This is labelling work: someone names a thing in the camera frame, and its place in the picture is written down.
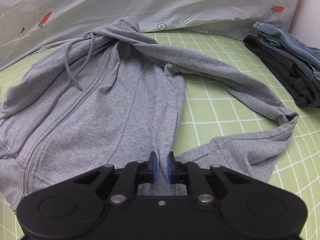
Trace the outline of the grey zip hoodie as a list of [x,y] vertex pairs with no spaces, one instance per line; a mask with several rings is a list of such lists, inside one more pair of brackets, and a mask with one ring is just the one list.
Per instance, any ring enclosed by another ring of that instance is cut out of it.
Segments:
[[1,192],[13,210],[27,195],[105,164],[122,168],[157,155],[147,196],[182,196],[167,178],[167,156],[182,115],[184,74],[217,81],[276,122],[268,131],[215,137],[180,155],[268,181],[298,114],[264,83],[233,66],[143,35],[132,17],[87,32],[35,62],[1,102]]

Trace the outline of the folded black garment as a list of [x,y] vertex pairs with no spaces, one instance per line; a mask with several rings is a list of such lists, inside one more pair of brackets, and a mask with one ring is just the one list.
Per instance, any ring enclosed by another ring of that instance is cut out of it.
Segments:
[[319,88],[294,61],[263,45],[255,36],[248,35],[243,42],[284,86],[298,107],[319,107]]

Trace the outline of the folded blue jeans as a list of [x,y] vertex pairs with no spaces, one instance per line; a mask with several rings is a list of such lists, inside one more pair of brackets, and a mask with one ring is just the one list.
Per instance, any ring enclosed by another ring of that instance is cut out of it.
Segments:
[[258,31],[259,41],[277,51],[300,66],[303,72],[319,83],[319,49],[308,47],[288,32],[268,23],[256,22],[253,27]]

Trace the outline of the grey carrot print quilt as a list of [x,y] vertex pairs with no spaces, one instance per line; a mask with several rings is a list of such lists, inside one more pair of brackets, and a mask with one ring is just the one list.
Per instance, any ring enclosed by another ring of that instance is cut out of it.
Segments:
[[1,68],[124,16],[143,33],[186,29],[242,40],[255,22],[288,30],[298,0],[1,0]]

